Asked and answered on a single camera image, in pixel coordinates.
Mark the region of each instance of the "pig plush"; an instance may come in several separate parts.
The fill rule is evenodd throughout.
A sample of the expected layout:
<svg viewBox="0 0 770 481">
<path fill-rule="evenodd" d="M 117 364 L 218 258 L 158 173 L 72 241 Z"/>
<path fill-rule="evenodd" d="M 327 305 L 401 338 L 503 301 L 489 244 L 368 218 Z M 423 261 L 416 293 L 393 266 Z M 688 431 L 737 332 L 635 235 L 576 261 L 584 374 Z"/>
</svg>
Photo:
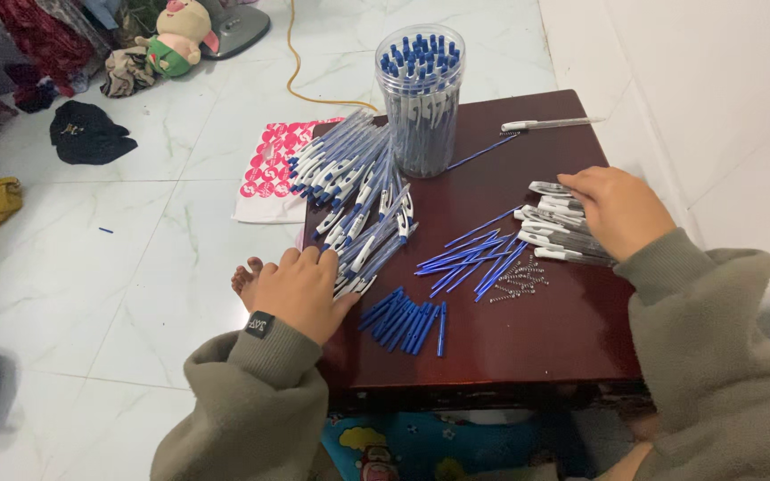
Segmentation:
<svg viewBox="0 0 770 481">
<path fill-rule="evenodd" d="M 201 42 L 218 51 L 219 40 L 209 24 L 209 14 L 195 0 L 169 0 L 156 19 L 158 35 L 136 37 L 136 45 L 147 47 L 147 61 L 163 77 L 177 77 L 201 60 Z"/>
</svg>

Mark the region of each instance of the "black cloth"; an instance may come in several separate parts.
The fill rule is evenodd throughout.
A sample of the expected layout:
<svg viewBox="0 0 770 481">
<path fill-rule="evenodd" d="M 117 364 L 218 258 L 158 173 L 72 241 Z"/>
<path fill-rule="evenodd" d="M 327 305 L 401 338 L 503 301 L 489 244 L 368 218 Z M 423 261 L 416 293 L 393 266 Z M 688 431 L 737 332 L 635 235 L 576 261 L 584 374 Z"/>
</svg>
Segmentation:
<svg viewBox="0 0 770 481">
<path fill-rule="evenodd" d="M 66 163 L 103 165 L 138 147 L 100 107 L 69 100 L 56 109 L 49 138 Z"/>
</svg>

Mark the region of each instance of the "white wall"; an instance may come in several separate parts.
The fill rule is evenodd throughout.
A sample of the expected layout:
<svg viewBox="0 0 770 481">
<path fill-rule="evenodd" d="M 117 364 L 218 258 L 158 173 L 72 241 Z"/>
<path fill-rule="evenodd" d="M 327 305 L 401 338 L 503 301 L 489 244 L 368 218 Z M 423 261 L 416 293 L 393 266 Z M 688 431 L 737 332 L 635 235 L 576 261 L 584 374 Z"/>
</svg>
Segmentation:
<svg viewBox="0 0 770 481">
<path fill-rule="evenodd" d="M 706 248 L 770 252 L 770 2 L 540 0 L 608 161 Z M 770 330 L 770 288 L 766 296 Z"/>
</svg>

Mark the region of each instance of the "sweatshirt cuff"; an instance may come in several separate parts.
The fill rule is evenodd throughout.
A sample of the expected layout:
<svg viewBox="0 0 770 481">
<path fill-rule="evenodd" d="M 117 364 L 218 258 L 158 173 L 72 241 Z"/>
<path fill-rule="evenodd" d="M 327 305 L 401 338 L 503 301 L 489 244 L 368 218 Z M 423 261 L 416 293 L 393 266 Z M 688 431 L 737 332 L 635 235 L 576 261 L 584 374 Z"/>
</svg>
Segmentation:
<svg viewBox="0 0 770 481">
<path fill-rule="evenodd" d="M 716 266 L 683 228 L 676 228 L 614 267 L 614 272 L 631 282 L 641 301 L 650 306 L 685 289 Z"/>
<path fill-rule="evenodd" d="M 229 363 L 280 390 L 298 386 L 322 355 L 323 349 L 311 338 L 275 318 L 263 339 L 241 330 Z"/>
</svg>

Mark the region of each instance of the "dark red table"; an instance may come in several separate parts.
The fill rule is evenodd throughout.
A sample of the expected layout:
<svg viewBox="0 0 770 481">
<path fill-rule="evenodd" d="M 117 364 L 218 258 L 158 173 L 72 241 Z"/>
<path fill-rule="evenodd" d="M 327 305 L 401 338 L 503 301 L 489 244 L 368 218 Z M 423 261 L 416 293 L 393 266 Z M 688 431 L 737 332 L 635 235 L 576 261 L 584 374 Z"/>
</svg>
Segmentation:
<svg viewBox="0 0 770 481">
<path fill-rule="evenodd" d="M 500 140 L 504 122 L 582 116 L 572 90 L 462 104 L 455 161 Z M 318 126 L 314 134 L 330 127 Z M 473 289 L 488 269 L 481 266 L 452 293 L 442 291 L 433 299 L 447 302 L 444 358 L 435 356 L 437 324 L 418 356 L 389 354 L 369 331 L 357 330 L 360 313 L 399 286 L 412 301 L 428 301 L 439 276 L 416 277 L 415 265 L 507 209 L 536 204 L 539 196 L 528 190 L 531 180 L 556 181 L 558 173 L 592 165 L 607 166 L 592 126 L 567 126 L 521 135 L 436 178 L 410 179 L 418 230 L 324 348 L 319 368 L 330 387 L 332 409 L 535 408 L 583 402 L 598 392 L 599 383 L 622 390 L 640 386 L 626 310 L 632 287 L 601 267 L 541 262 L 549 286 L 490 304 L 495 290 L 474 302 Z M 327 213 L 308 211 L 309 244 Z M 508 217 L 482 232 L 497 227 L 508 234 L 519 230 L 519 222 Z M 525 251 L 523 262 L 531 251 Z"/>
</svg>

